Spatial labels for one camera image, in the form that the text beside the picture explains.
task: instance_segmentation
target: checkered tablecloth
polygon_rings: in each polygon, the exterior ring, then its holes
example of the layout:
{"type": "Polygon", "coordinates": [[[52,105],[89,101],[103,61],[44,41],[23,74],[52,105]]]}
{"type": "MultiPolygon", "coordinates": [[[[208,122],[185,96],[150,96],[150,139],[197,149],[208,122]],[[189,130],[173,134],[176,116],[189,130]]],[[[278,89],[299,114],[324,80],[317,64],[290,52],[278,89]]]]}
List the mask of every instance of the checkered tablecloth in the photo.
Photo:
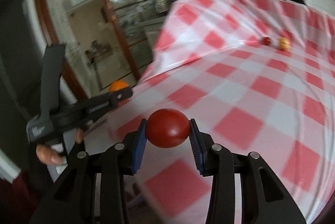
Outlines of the checkered tablecloth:
{"type": "MultiPolygon", "coordinates": [[[[107,114],[109,136],[86,146],[121,141],[157,109],[180,110],[231,152],[259,152],[311,223],[335,185],[334,36],[335,19],[299,4],[179,1],[143,82],[107,114]],[[259,44],[263,36],[274,45],[259,44]],[[291,51],[277,50],[281,36],[291,51]]],[[[188,140],[172,149],[148,143],[136,180],[166,223],[205,223],[212,178],[196,170],[188,140]]],[[[241,223],[238,176],[236,188],[241,223]]]]}

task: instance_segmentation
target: person's hand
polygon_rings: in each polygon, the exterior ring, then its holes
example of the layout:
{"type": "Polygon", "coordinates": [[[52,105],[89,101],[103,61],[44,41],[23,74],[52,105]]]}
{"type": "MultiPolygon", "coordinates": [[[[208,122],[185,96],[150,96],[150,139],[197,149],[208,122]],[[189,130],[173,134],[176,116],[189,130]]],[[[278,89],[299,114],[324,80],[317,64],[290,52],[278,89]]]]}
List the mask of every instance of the person's hand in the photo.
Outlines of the person's hand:
{"type": "MultiPolygon", "coordinates": [[[[77,129],[75,135],[76,143],[80,144],[83,139],[84,131],[82,129],[77,129]]],[[[61,156],[59,156],[55,150],[46,145],[37,145],[36,155],[43,164],[61,165],[63,163],[63,159],[61,158],[61,156]]]]}

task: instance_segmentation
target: orange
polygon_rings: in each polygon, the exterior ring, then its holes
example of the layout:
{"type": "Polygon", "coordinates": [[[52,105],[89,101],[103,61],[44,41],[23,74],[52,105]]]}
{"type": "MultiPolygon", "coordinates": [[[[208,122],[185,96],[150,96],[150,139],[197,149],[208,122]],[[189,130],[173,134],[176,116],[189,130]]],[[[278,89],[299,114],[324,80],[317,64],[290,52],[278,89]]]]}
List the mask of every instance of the orange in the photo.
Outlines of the orange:
{"type": "Polygon", "coordinates": [[[278,39],[278,47],[280,50],[289,51],[289,49],[291,48],[291,43],[287,38],[280,37],[278,39]]]}
{"type": "Polygon", "coordinates": [[[129,85],[123,80],[117,80],[113,82],[109,87],[109,92],[115,92],[123,88],[128,87],[129,85]]]}

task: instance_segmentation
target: dark red cloth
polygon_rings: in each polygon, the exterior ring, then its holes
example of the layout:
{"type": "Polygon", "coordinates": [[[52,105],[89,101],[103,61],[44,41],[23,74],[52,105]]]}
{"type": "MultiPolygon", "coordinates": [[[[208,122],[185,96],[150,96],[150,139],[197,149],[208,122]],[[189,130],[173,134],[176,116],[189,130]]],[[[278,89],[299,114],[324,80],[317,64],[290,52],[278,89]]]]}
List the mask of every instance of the dark red cloth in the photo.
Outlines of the dark red cloth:
{"type": "Polygon", "coordinates": [[[27,173],[21,173],[12,184],[0,179],[0,223],[29,223],[37,204],[27,173]]]}

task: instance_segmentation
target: red tomato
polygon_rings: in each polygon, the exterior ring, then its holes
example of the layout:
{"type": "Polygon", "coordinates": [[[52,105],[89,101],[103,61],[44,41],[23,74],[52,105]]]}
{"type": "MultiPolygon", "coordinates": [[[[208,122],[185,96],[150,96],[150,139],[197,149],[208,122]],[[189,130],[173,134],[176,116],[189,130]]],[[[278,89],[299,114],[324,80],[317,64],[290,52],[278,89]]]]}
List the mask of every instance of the red tomato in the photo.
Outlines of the red tomato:
{"type": "Polygon", "coordinates": [[[182,112],[160,109],[149,116],[145,135],[156,147],[173,148],[187,139],[190,130],[190,122],[182,112]]]}
{"type": "Polygon", "coordinates": [[[269,46],[271,44],[271,39],[269,37],[263,38],[263,45],[269,46]]]}

